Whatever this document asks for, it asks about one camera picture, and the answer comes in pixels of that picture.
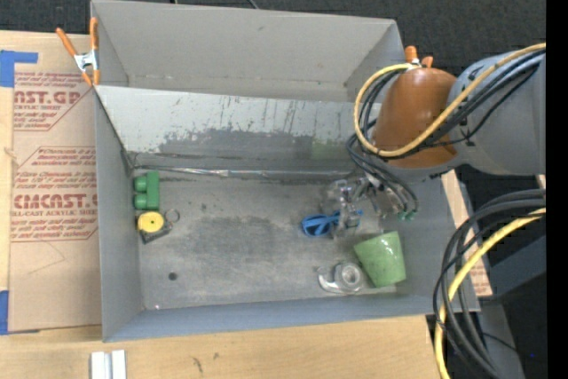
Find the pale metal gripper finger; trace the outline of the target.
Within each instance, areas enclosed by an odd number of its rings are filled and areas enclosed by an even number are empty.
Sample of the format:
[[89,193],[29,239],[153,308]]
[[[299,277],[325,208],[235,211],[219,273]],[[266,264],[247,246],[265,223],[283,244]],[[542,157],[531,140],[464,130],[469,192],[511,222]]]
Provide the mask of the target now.
[[359,213],[348,193],[344,194],[343,225],[345,229],[356,228],[359,225]]
[[330,184],[325,189],[325,214],[332,218],[330,235],[338,238],[343,231],[343,185]]

